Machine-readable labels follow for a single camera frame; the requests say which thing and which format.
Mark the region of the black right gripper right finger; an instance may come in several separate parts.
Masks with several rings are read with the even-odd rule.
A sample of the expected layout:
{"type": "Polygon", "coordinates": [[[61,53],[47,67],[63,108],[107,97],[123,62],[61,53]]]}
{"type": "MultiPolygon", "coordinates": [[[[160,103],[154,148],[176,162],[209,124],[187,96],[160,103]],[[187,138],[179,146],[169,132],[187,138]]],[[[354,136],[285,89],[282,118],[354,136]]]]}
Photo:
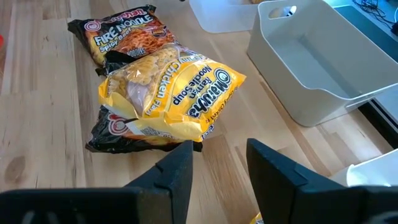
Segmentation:
{"type": "Polygon", "coordinates": [[[246,159],[264,223],[397,223],[397,187],[345,187],[254,138],[246,159]]]}

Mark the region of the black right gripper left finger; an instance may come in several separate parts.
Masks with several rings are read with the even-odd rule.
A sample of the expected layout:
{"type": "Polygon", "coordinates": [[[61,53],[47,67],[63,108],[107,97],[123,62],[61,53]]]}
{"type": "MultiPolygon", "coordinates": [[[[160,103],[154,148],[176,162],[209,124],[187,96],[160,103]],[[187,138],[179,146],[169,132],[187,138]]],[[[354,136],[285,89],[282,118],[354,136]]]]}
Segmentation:
{"type": "Polygon", "coordinates": [[[25,189],[1,194],[1,223],[185,223],[193,142],[123,187],[25,189]]]}

